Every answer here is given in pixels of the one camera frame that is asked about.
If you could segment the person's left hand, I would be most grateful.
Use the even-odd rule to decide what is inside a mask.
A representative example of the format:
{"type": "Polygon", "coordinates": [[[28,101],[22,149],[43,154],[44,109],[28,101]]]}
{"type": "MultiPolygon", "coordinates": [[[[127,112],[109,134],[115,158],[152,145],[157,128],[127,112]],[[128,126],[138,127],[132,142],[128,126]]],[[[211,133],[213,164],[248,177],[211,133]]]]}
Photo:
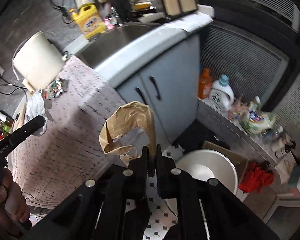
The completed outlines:
{"type": "Polygon", "coordinates": [[[20,186],[13,181],[12,173],[5,168],[0,186],[0,224],[12,236],[21,234],[15,222],[24,223],[30,218],[30,209],[21,194],[20,186]]]}

